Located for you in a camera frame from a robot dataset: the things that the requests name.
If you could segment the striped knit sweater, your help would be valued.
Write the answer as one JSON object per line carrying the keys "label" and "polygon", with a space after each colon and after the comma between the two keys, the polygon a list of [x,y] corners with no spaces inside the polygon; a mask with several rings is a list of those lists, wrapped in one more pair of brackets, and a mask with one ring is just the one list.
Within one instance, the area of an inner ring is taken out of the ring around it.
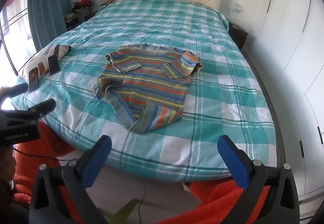
{"label": "striped knit sweater", "polygon": [[106,59],[93,93],[137,134],[182,118],[187,90],[202,67],[190,51],[147,44],[119,47]]}

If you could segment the wall socket with plug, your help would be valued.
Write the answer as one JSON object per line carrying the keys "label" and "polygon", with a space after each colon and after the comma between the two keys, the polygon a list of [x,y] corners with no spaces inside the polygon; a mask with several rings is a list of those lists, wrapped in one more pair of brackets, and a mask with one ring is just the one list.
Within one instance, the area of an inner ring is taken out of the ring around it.
{"label": "wall socket with plug", "polygon": [[229,11],[235,12],[235,13],[241,13],[243,12],[242,6],[238,3],[235,3],[233,5],[226,4],[226,9]]}

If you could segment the orange fleece clothing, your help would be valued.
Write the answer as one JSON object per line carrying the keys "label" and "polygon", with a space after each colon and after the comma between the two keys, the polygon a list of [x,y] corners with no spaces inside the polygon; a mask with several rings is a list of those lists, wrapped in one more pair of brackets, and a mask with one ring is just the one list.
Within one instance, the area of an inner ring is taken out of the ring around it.
{"label": "orange fleece clothing", "polygon": [[[39,122],[41,138],[17,145],[15,155],[15,188],[13,204],[29,210],[33,184],[38,167],[60,165],[57,157],[75,149],[58,137],[44,122]],[[189,185],[191,195],[200,204],[191,211],[164,219],[161,223],[221,223],[243,194],[232,178],[215,181],[193,182]]]}

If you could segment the dark nightstand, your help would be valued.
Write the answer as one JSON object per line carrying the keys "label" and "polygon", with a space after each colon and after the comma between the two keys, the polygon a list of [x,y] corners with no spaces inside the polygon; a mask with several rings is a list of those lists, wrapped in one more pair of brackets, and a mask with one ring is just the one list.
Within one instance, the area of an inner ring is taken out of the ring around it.
{"label": "dark nightstand", "polygon": [[238,49],[241,51],[248,37],[247,31],[237,24],[229,23],[228,33]]}

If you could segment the patterned pillow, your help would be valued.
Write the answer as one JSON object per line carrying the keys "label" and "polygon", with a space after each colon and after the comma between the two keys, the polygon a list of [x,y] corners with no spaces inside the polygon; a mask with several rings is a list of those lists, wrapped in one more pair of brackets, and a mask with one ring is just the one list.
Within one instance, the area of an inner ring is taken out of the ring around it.
{"label": "patterned pillow", "polygon": [[28,83],[29,72],[37,68],[38,78],[41,79],[48,72],[48,57],[56,55],[58,60],[62,59],[71,49],[71,46],[65,44],[48,45],[36,53],[22,68],[20,76]]}

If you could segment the teal plaid bedspread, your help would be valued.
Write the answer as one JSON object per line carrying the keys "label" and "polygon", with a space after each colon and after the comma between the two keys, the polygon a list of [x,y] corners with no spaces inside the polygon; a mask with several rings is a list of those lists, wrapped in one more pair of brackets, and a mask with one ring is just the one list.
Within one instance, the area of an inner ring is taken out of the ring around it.
{"label": "teal plaid bedspread", "polygon": [[84,151],[102,135],[107,164],[155,180],[229,176],[217,150],[227,135],[276,166],[276,133],[259,83],[217,10],[177,0],[114,0],[51,43],[60,72],[12,99],[25,110],[52,98],[45,123]]}

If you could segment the pile of clothes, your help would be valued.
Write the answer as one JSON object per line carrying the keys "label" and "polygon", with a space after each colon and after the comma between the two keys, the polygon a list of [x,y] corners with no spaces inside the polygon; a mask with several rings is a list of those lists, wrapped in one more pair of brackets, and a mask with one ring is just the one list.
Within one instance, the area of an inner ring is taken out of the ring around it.
{"label": "pile of clothes", "polygon": [[70,0],[70,14],[64,15],[65,22],[71,24],[73,22],[83,23],[94,16],[96,0]]}

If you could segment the white wardrobe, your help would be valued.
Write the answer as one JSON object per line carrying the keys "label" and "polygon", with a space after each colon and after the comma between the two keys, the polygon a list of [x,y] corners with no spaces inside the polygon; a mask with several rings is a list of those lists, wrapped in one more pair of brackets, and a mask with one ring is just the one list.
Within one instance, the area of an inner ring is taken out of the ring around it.
{"label": "white wardrobe", "polygon": [[323,204],[323,1],[259,0],[247,52],[274,107],[300,222]]}

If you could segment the black smartphone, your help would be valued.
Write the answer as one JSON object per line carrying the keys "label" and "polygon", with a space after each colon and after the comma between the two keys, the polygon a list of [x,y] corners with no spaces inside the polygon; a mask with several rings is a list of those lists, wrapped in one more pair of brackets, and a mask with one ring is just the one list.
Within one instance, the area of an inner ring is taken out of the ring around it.
{"label": "black smartphone", "polygon": [[49,70],[50,76],[55,75],[58,72],[60,72],[58,57],[56,54],[53,54],[52,56],[48,57],[47,62],[48,62],[48,70]]}

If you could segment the window with railing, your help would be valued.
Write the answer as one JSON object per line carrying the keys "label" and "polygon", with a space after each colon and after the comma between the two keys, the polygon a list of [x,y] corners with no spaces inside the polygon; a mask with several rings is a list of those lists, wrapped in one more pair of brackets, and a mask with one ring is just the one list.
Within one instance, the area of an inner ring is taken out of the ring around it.
{"label": "window with railing", "polygon": [[1,86],[15,84],[23,66],[35,53],[28,0],[7,0],[1,10]]}

